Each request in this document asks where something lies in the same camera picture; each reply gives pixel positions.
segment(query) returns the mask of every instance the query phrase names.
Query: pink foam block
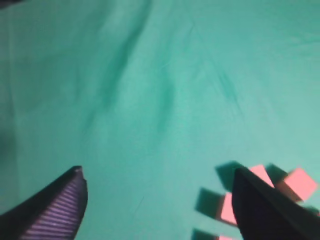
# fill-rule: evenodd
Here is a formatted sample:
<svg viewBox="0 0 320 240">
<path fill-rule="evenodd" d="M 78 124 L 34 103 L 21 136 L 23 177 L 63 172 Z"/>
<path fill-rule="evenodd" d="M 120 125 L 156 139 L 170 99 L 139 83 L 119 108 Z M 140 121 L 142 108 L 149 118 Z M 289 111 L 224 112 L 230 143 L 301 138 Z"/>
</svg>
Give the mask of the pink foam block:
<svg viewBox="0 0 320 240">
<path fill-rule="evenodd" d="M 250 170 L 271 187 L 274 187 L 263 165 L 254 166 L 250 168 Z M 237 225 L 237 221 L 232 208 L 232 194 L 230 192 L 228 192 L 221 198 L 216 218 L 230 225 Z"/>
<path fill-rule="evenodd" d="M 302 168 L 297 168 L 276 187 L 294 202 L 300 202 L 307 200 L 316 191 L 318 184 Z"/>
<path fill-rule="evenodd" d="M 263 181 L 265 181 L 267 184 L 269 184 L 271 187 L 274 188 L 274 185 L 263 165 L 257 165 L 250 168 L 251 172 L 253 172 L 255 175 L 257 175 L 259 178 L 261 178 Z"/>
<path fill-rule="evenodd" d="M 232 208 L 232 194 L 230 192 L 227 192 L 226 195 L 221 198 L 216 218 L 230 225 L 237 225 Z"/>
<path fill-rule="evenodd" d="M 226 236 L 217 236 L 215 240 L 232 240 L 232 238 Z"/>
</svg>

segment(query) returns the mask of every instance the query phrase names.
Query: green tablecloth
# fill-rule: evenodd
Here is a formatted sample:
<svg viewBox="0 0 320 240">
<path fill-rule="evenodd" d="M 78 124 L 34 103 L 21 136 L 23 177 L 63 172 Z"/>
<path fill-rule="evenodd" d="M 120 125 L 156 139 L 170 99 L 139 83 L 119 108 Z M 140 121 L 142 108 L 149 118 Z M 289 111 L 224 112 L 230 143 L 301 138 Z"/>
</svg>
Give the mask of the green tablecloth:
<svg viewBox="0 0 320 240">
<path fill-rule="evenodd" d="M 0 207 L 83 165 L 78 240 L 239 238 L 216 167 L 320 167 L 318 0 L 29 0 L 0 11 Z M 320 207 L 316 193 L 308 201 Z"/>
</svg>

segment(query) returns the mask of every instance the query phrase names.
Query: teal fabric surface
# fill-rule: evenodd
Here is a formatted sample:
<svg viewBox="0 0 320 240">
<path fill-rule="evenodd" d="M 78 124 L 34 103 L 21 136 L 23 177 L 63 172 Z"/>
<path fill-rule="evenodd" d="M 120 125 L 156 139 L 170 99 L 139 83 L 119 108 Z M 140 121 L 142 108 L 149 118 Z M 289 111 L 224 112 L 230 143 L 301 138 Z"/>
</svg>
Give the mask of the teal fabric surface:
<svg viewBox="0 0 320 240">
<path fill-rule="evenodd" d="M 240 238 L 215 167 L 320 181 L 318 0 L 29 0 L 0 11 L 4 208 L 83 165 L 77 240 Z M 320 195 L 307 204 L 320 207 Z"/>
</svg>

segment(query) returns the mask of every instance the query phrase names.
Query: striped gripper pad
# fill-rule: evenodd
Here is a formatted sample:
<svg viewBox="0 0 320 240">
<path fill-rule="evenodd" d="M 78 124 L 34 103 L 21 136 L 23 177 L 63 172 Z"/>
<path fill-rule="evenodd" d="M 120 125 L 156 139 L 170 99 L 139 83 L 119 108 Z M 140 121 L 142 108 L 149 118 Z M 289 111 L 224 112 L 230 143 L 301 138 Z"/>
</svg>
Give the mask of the striped gripper pad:
<svg viewBox="0 0 320 240">
<path fill-rule="evenodd" d="M 19 240 L 73 240 L 84 214 L 86 181 L 76 174 Z"/>
</svg>

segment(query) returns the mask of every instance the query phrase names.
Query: green cloth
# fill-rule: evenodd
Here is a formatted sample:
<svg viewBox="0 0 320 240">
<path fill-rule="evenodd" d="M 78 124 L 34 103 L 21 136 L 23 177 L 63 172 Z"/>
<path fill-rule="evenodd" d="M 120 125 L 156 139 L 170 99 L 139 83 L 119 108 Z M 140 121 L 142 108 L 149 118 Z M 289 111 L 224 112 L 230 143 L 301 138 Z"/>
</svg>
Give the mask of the green cloth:
<svg viewBox="0 0 320 240">
<path fill-rule="evenodd" d="M 1 10 L 2 210 L 83 165 L 77 240 L 239 238 L 195 209 L 201 188 L 226 192 L 215 167 L 300 166 L 320 181 L 319 12 L 319 0 Z"/>
</svg>

